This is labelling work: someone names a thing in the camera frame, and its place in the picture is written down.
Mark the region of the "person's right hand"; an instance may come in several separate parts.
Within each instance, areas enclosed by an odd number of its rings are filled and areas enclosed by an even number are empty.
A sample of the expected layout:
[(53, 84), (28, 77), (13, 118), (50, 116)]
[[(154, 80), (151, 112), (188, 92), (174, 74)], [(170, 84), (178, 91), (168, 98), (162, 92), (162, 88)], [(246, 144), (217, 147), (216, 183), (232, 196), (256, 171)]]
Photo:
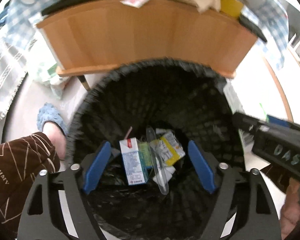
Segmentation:
[(281, 208), (281, 238), (285, 239), (300, 220), (300, 183), (290, 178), (286, 191), (285, 203)]

